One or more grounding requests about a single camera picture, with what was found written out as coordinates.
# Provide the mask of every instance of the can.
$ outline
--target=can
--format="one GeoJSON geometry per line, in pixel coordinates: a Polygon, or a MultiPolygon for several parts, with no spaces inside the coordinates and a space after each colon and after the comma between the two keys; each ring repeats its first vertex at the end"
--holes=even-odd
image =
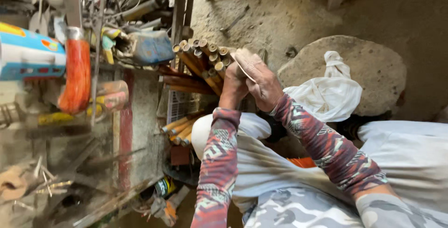
{"type": "Polygon", "coordinates": [[[155,191],[159,197],[166,197],[176,189],[174,180],[165,176],[155,184],[155,191]]]}
{"type": "Polygon", "coordinates": [[[61,77],[65,62],[56,39],[0,23],[0,81],[61,77]]]}

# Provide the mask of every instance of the orange handle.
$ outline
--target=orange handle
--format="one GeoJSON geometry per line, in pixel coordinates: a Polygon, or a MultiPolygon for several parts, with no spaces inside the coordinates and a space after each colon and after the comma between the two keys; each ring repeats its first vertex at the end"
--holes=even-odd
{"type": "Polygon", "coordinates": [[[67,82],[58,107],[68,114],[84,111],[89,104],[91,88],[90,45],[84,40],[65,41],[67,82]]]}

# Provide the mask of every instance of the orange object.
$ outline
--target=orange object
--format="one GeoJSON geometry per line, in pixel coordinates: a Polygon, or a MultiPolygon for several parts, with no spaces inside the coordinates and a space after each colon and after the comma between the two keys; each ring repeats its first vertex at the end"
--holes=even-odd
{"type": "Polygon", "coordinates": [[[91,88],[90,45],[84,40],[65,42],[67,82],[58,107],[68,114],[84,111],[89,104],[91,88]]]}
{"type": "Polygon", "coordinates": [[[316,164],[313,162],[311,157],[301,158],[301,159],[287,159],[288,161],[292,162],[294,165],[300,168],[314,168],[317,167],[316,164]]]}

